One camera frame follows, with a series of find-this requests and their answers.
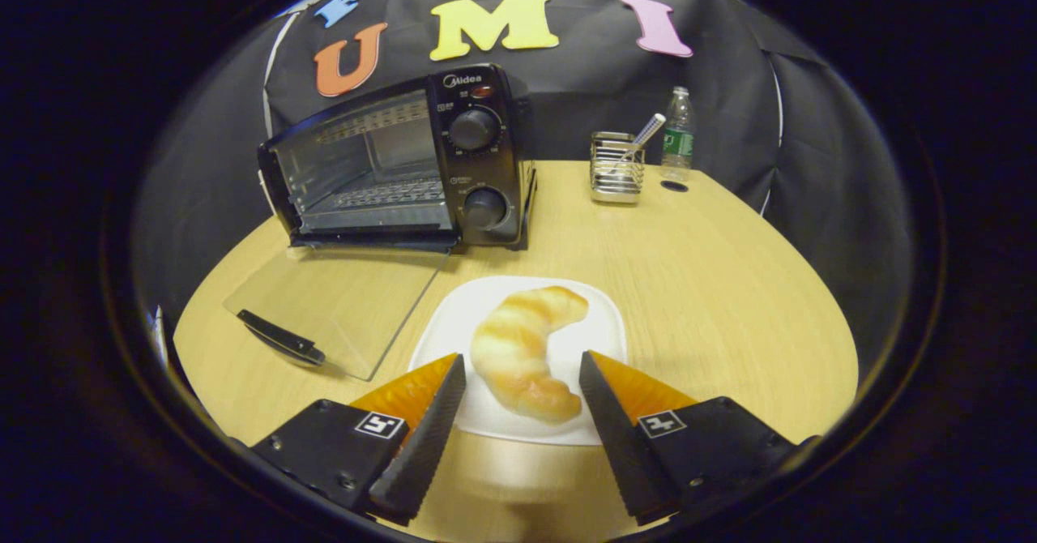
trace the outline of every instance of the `plastic bottle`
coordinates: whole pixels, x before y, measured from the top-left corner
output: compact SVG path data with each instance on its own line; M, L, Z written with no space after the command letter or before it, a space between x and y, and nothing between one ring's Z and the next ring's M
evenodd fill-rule
M663 130L663 177L670 180L688 180L692 167L692 149L695 143L695 110L692 109L688 89L673 88L673 98L666 112Z

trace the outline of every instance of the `bread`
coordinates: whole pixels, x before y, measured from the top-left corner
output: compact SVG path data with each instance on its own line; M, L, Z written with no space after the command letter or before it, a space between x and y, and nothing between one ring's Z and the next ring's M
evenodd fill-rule
M509 411L562 424L582 407L548 367L548 334L581 321L587 301L560 285L508 295L472 337L472 365Z

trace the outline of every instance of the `metal wire basket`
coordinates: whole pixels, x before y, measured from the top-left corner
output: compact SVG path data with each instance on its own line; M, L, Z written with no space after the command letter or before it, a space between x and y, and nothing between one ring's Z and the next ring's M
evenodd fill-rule
M633 134L594 132L590 141L590 197L604 203L637 203L645 173L645 148Z

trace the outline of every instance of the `oven knob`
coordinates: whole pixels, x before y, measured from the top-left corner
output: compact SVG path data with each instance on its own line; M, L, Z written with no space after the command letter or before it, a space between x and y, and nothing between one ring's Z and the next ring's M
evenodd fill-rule
M450 141L461 149L488 147L500 133L497 117L482 109L470 109L450 123Z
M489 229L507 213L507 202L494 189L477 189L465 199L465 219L474 229Z

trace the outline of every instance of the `wooden table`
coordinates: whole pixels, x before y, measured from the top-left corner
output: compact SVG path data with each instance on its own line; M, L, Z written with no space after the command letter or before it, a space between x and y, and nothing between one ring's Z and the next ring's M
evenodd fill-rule
M274 218L256 228L208 274L174 334L213 419L252 445L315 399L348 403L407 372L448 292L503 274L601 289L622 314L630 365L696 399L730 396L793 442L825 432L847 409L858 363L843 314L807 261L737 197L702 173L692 173L689 192L670 192L652 166L637 206L611 206L589 199L585 162L538 169L529 251L474 248L449 258L370 381L292 366L223 308L287 247ZM602 448L455 430L407 531L446 541L584 541L636 528Z

